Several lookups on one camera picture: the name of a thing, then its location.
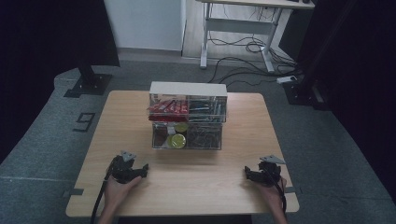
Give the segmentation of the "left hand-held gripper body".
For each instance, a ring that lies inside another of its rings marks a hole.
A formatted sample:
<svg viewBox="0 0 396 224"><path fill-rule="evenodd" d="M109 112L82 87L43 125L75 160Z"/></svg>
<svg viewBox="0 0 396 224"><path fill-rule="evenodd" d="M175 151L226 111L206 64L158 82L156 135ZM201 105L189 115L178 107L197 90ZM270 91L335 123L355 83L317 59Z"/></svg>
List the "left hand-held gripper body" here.
<svg viewBox="0 0 396 224"><path fill-rule="evenodd" d="M134 172L144 171L141 169L133 169L135 154L122 151L109 164L107 173L112 175L119 183L126 184L133 180Z"/></svg>

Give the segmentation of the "row of dark striped packets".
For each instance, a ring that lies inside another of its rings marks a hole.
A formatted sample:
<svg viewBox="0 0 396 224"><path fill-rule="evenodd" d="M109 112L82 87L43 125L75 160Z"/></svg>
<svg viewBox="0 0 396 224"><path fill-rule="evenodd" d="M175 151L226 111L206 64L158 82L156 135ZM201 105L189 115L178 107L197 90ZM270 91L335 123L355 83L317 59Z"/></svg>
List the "row of dark striped packets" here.
<svg viewBox="0 0 396 224"><path fill-rule="evenodd" d="M189 122L222 123L226 121L226 114L225 99L189 101Z"/></svg>

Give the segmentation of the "person's left hand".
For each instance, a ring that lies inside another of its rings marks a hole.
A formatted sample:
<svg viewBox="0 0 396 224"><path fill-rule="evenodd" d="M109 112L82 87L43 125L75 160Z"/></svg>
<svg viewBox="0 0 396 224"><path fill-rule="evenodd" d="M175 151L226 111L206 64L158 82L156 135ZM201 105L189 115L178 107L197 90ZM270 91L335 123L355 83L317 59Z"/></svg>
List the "person's left hand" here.
<svg viewBox="0 0 396 224"><path fill-rule="evenodd" d="M129 194L130 190L141 180L142 177L138 176L126 184L121 184L111 176L106 182L105 209L108 211L116 211Z"/></svg>

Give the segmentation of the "large yellow-green round container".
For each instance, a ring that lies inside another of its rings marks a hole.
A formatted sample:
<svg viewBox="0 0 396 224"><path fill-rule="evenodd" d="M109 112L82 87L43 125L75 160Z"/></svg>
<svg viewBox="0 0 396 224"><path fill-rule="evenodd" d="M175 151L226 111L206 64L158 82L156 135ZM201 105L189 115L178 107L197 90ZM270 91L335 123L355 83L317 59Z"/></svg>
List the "large yellow-green round container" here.
<svg viewBox="0 0 396 224"><path fill-rule="evenodd" d="M183 148L186 146L186 138L180 133L169 135L167 137L167 144L171 148Z"/></svg>

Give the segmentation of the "black metal stand base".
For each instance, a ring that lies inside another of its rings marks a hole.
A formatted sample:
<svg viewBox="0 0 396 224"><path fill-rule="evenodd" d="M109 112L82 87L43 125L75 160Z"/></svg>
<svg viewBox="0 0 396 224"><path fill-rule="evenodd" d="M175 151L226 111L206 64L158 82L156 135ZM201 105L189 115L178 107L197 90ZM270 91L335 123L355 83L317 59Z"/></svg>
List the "black metal stand base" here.
<svg viewBox="0 0 396 224"><path fill-rule="evenodd" d="M284 83L282 85L290 105L312 106L316 110L329 111L329 94L318 80L308 85L305 81Z"/></svg>

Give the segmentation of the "pile of dark thin sachets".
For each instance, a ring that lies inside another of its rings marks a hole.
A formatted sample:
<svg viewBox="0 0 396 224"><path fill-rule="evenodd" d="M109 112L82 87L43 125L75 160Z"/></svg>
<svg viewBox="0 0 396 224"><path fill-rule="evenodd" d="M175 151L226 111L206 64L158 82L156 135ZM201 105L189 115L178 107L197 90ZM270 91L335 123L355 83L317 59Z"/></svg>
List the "pile of dark thin sachets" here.
<svg viewBox="0 0 396 224"><path fill-rule="evenodd" d="M222 126L192 124L187 130L187 147L195 149L221 149Z"/></svg>

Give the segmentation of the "brown packet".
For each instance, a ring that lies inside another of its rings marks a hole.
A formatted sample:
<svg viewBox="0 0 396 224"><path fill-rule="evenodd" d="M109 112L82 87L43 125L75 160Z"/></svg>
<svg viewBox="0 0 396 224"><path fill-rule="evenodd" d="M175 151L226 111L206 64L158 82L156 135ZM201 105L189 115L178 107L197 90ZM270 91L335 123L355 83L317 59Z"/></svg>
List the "brown packet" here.
<svg viewBox="0 0 396 224"><path fill-rule="evenodd" d="M156 148L164 147L167 140L168 132L165 126L154 125L153 126L153 146Z"/></svg>

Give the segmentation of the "clear acrylic organizer white top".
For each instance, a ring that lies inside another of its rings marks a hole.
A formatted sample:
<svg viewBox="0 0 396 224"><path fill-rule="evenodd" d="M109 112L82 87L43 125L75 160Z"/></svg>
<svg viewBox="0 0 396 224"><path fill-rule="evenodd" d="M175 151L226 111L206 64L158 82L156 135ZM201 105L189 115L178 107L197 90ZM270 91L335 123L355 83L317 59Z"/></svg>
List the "clear acrylic organizer white top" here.
<svg viewBox="0 0 396 224"><path fill-rule="evenodd" d="M165 100L186 100L189 105L190 100L212 100L212 99L225 99L228 101L228 92L226 86L223 84L211 84L211 83L190 83L190 82L164 82L164 81L153 81L150 85L149 89L149 105L148 105L148 116L149 116L149 107L156 103L165 101ZM189 124L189 127L192 124L217 124L223 126L222 123L214 123L214 122L189 122L188 120L184 121ZM152 123L152 135L153 135L153 126L161 125L168 127L174 127L178 122L174 121L151 121ZM167 140L165 142L164 147L156 148L156 149L195 149L187 147L187 132L181 133L186 138L186 146L183 148L171 148L167 144Z"/></svg>

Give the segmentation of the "white metal desk frame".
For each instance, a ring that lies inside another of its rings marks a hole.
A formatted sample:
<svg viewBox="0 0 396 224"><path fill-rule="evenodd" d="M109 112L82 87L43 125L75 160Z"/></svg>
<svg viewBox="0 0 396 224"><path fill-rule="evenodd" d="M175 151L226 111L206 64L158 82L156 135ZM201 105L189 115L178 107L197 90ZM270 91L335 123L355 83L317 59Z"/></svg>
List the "white metal desk frame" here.
<svg viewBox="0 0 396 224"><path fill-rule="evenodd" d="M262 47L261 55L268 72L274 73L270 54L271 44L274 40L276 29L282 11L284 9L314 9L315 4L311 0L197 0L204 4L204 37L201 47L200 68L207 67L207 41L210 31L238 34L266 35L267 40ZM267 21L240 21L233 19L219 19L210 16L210 9L214 4L249 6L249 7L272 7L276 10L275 17L271 22Z"/></svg>

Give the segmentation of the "stack of red packets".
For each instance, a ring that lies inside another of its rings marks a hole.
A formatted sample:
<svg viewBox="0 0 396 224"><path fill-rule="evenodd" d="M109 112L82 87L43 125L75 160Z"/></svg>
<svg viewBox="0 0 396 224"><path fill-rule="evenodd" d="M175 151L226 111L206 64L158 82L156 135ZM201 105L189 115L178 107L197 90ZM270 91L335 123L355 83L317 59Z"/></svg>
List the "stack of red packets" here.
<svg viewBox="0 0 396 224"><path fill-rule="evenodd" d="M184 122L188 120L189 106L186 100L165 100L148 108L151 121Z"/></svg>

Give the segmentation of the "black stand with base plate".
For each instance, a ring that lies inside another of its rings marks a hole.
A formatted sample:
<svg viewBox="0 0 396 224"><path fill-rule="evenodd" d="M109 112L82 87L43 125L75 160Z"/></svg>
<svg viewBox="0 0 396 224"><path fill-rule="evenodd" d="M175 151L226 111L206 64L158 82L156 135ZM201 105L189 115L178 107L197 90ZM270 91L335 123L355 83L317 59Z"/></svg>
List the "black stand with base plate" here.
<svg viewBox="0 0 396 224"><path fill-rule="evenodd" d="M80 78L72 89L64 94L67 98L79 98L83 94L103 95L112 78L109 74L95 74L89 63L82 62L78 65Z"/></svg>

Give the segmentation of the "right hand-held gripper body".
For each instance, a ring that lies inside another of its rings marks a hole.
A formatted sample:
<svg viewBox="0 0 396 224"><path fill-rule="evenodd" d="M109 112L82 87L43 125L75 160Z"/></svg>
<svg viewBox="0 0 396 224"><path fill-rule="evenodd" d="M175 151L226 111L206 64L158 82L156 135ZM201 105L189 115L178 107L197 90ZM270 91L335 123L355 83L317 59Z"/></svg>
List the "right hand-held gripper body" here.
<svg viewBox="0 0 396 224"><path fill-rule="evenodd" d="M285 162L275 155L260 157L260 160L259 171L252 175L252 179L254 182L272 187L280 180L280 165L285 164Z"/></svg>

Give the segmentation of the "black curtain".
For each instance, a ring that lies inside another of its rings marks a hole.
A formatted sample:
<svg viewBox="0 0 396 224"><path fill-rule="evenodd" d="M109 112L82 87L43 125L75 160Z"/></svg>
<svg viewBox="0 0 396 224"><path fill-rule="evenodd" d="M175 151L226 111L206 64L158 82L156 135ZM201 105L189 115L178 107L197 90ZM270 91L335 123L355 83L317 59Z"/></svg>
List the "black curtain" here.
<svg viewBox="0 0 396 224"><path fill-rule="evenodd" d="M56 76L119 64L105 0L0 0L0 162L50 98Z"/></svg>
<svg viewBox="0 0 396 224"><path fill-rule="evenodd" d="M325 86L330 111L396 203L396 0L311 1L302 81Z"/></svg>

